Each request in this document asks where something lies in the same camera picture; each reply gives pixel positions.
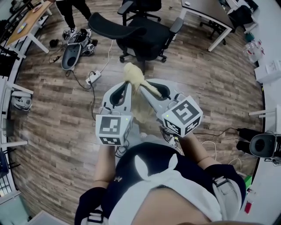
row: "forearm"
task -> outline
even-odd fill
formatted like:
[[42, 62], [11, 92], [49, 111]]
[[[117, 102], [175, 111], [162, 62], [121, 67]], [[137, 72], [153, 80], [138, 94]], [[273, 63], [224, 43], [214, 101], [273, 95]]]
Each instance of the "forearm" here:
[[180, 138], [180, 146], [184, 155], [205, 169], [210, 165], [220, 164], [209, 156], [206, 149], [201, 145], [193, 133], [189, 133], [184, 138]]
[[115, 147], [101, 145], [94, 181], [110, 182], [115, 176]]

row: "dark shirt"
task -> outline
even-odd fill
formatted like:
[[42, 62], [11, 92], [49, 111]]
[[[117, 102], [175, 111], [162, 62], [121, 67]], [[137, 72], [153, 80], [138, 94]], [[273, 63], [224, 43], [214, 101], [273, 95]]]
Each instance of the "dark shirt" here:
[[116, 167], [116, 179], [109, 183], [107, 189], [92, 188], [80, 197], [75, 216], [75, 225], [80, 225], [81, 220], [88, 217], [100, 205], [103, 210], [103, 216], [109, 218], [113, 208], [128, 188], [142, 181], [135, 168], [134, 157], [136, 155], [146, 163], [148, 175], [150, 176], [166, 170], [173, 154], [177, 154], [178, 159], [175, 170], [179, 171], [184, 178], [196, 182], [214, 195], [213, 179], [224, 176], [238, 184], [242, 195], [242, 203], [244, 202], [246, 195], [245, 183], [236, 173], [233, 166], [216, 164], [203, 170], [196, 163], [180, 155], [171, 147], [146, 142], [132, 147], [120, 159]]

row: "wooden floor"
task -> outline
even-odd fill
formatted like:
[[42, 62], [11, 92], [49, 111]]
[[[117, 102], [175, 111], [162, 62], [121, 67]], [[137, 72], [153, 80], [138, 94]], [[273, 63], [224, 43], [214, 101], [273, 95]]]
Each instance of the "wooden floor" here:
[[[100, 12], [104, 17], [121, 22], [117, 10], [118, 0], [87, 1], [92, 12]], [[162, 1], [162, 9], [155, 13], [162, 17], [162, 24], [170, 26], [180, 13], [180, 4], [169, 10], [169, 1]], [[51, 7], [53, 15], [39, 33], [40, 41], [48, 46], [51, 39], [61, 39], [67, 28], [57, 8]], [[87, 21], [73, 8], [78, 28], [87, 28]], [[187, 13], [186, 23], [176, 41], [165, 51], [166, 63], [159, 60], [147, 63], [147, 78], [174, 81], [178, 91], [191, 94], [204, 112], [204, 119], [195, 132], [219, 134], [228, 127], [252, 128], [260, 130], [261, 121], [250, 118], [248, 112], [261, 110], [262, 93], [255, 81], [254, 65], [243, 55], [245, 39], [242, 29], [230, 34], [227, 45], [220, 44], [213, 52], [207, 48], [212, 43], [206, 36], [209, 28], [199, 27], [201, 18]], [[75, 73], [81, 83], [91, 70], [101, 70], [107, 62], [111, 40], [93, 34], [99, 44], [96, 54], [79, 60]], [[32, 44], [27, 58], [22, 64], [17, 84], [34, 91], [32, 108], [28, 113], [13, 110], [16, 138], [28, 140], [29, 144], [12, 153], [12, 159], [21, 166], [14, 169], [16, 186], [22, 192], [32, 215], [45, 210], [52, 215], [73, 224], [79, 197], [91, 188], [99, 145], [95, 138], [95, 122], [90, 108], [93, 93], [83, 90], [73, 75], [65, 77], [61, 60], [49, 64], [49, 56], [58, 48], [45, 54]], [[110, 52], [111, 60], [96, 82], [96, 102], [98, 111], [104, 93], [122, 81], [124, 64], [119, 62], [122, 54], [114, 41]], [[148, 134], [161, 136], [155, 117], [149, 123], [140, 124]], [[217, 147], [217, 160], [229, 163], [239, 157], [242, 172], [253, 174], [256, 158], [236, 149], [237, 133], [229, 130], [215, 138], [197, 135], [200, 141], [213, 141]], [[205, 147], [215, 156], [212, 143]], [[239, 161], [233, 162], [240, 170]]]

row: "red object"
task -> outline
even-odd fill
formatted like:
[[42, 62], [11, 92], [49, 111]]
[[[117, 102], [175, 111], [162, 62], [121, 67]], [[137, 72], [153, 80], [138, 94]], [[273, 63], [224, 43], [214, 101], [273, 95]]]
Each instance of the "red object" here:
[[249, 214], [249, 213], [250, 213], [250, 210], [251, 210], [251, 207], [252, 207], [252, 203], [250, 203], [250, 202], [247, 201], [247, 203], [246, 203], [246, 205], [245, 205], [244, 212], [245, 212], [246, 214]]

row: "person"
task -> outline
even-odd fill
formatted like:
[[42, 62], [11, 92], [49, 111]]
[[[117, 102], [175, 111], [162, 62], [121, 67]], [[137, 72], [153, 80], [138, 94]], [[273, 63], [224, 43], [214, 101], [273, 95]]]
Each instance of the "person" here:
[[77, 27], [75, 26], [73, 14], [72, 14], [72, 6], [78, 9], [86, 20], [89, 20], [91, 17], [91, 11], [87, 6], [85, 0], [48, 0], [50, 2], [56, 2], [57, 7], [61, 14], [64, 16], [67, 25], [70, 28], [71, 36], [76, 33]]
[[140, 139], [128, 141], [117, 166], [115, 147], [100, 146], [93, 188], [80, 197], [75, 225], [206, 224], [236, 217], [246, 195], [243, 179], [232, 165], [211, 158], [194, 134], [179, 138], [184, 155], [153, 135]]

